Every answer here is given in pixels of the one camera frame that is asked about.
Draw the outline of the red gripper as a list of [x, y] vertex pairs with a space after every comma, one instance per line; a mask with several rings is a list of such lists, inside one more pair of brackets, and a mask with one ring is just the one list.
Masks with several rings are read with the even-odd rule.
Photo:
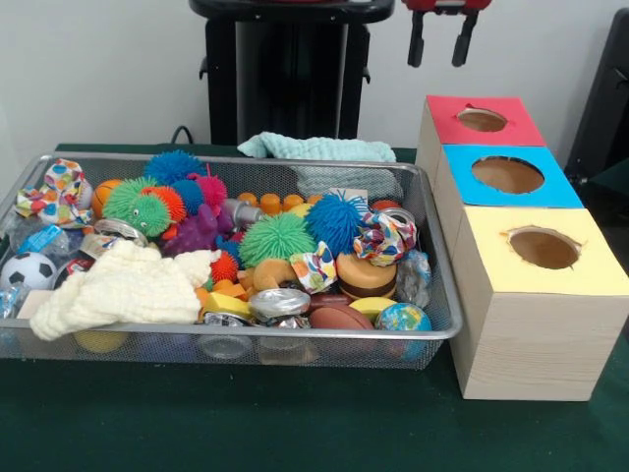
[[423, 39], [425, 12], [461, 13], [465, 17], [455, 42], [451, 64], [456, 68], [466, 64], [479, 11], [489, 5], [489, 0], [403, 0], [403, 3], [409, 10], [414, 11], [407, 59], [409, 66], [419, 68], [422, 64], [425, 45]]

